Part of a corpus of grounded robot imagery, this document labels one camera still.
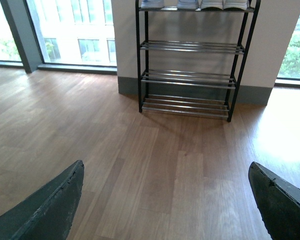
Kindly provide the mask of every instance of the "black metal shoe rack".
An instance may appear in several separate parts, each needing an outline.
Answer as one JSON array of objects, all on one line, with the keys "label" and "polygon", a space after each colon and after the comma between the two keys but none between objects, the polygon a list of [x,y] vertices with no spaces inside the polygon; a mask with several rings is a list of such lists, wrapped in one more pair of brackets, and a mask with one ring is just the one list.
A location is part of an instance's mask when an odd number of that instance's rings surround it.
[{"label": "black metal shoe rack", "polygon": [[[177,7],[163,7],[161,9],[145,9],[139,7],[139,0],[135,0],[136,18],[136,47],[137,47],[137,74],[138,74],[138,102],[139,112],[154,110],[195,116],[217,117],[231,122],[240,83],[244,73],[254,28],[256,25],[261,0],[256,0],[255,7],[247,10],[229,8],[205,8],[196,10],[177,9]],[[140,12],[144,12],[144,38],[140,41]],[[243,13],[242,25],[237,43],[216,42],[189,42],[189,41],[158,41],[149,39],[149,12],[224,12]],[[249,14],[253,14],[251,25],[247,27]],[[248,36],[243,45],[244,33],[248,29]],[[230,75],[218,73],[203,73],[177,70],[149,69],[149,51],[183,51],[196,53],[214,53],[234,55]],[[141,69],[141,51],[145,51],[145,69]],[[239,55],[242,55],[241,66],[236,78],[236,69]],[[180,97],[171,95],[149,94],[149,84],[165,84],[177,86],[192,86],[203,88],[226,89],[224,100],[211,100],[204,98]]]}]

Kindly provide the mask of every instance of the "green foliage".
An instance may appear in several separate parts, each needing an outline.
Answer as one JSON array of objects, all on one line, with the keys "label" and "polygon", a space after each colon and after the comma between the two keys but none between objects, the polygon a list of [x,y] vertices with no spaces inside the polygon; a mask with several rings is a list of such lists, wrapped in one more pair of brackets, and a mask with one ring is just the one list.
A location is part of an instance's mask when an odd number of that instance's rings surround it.
[{"label": "green foliage", "polygon": [[[0,44],[2,45],[1,51],[8,56],[10,61],[21,61],[16,43],[12,37],[9,39],[0,39]],[[51,58],[54,45],[51,42],[46,41],[45,47],[49,57]]]},{"label": "green foliage", "polygon": [[46,48],[47,53],[50,55],[52,53],[52,51],[54,50],[54,45],[51,42],[46,41],[45,48]]},{"label": "green foliage", "polygon": [[300,33],[292,35],[279,71],[279,77],[300,79]]},{"label": "green foliage", "polygon": [[14,39],[0,39],[1,51],[9,57],[11,61],[20,61],[20,55]]}]

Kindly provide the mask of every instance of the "white sneaker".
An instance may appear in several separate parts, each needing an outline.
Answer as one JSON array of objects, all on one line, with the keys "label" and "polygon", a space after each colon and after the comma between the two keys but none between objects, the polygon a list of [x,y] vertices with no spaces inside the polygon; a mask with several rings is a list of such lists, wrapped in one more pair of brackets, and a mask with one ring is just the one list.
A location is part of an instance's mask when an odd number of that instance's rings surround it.
[{"label": "white sneaker", "polygon": [[165,6],[164,0],[142,0],[142,9],[162,9]]},{"label": "white sneaker", "polygon": [[218,8],[223,10],[224,0],[202,0],[201,9],[206,9],[206,8]]},{"label": "white sneaker", "polygon": [[178,9],[193,9],[199,8],[199,0],[178,0],[176,6]]},{"label": "white sneaker", "polygon": [[236,9],[247,10],[248,7],[249,7],[248,0],[225,0],[225,4],[224,4],[224,9],[236,8]]}]

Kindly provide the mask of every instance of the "wooden floor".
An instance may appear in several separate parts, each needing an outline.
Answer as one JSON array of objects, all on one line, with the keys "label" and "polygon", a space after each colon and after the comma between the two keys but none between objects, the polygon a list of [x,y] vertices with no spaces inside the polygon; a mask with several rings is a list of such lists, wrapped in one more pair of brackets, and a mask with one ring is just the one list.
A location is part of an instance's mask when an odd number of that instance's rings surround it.
[{"label": "wooden floor", "polygon": [[141,114],[116,76],[0,68],[0,215],[79,159],[69,240],[268,240],[248,168],[300,188],[300,90],[228,123]]}]

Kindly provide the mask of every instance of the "gray baseboard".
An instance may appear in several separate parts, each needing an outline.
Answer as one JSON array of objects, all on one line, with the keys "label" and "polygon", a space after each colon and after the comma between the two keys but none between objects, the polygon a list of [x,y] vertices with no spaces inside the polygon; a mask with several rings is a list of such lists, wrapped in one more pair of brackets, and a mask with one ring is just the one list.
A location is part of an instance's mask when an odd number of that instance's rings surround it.
[{"label": "gray baseboard", "polygon": [[[138,94],[138,80],[132,77],[118,76],[118,89],[120,94]],[[203,88],[191,86],[158,85],[149,86],[150,94],[172,95],[188,98],[202,98],[224,100],[224,89]],[[240,86],[237,103],[267,105],[272,92],[271,87]]]}]

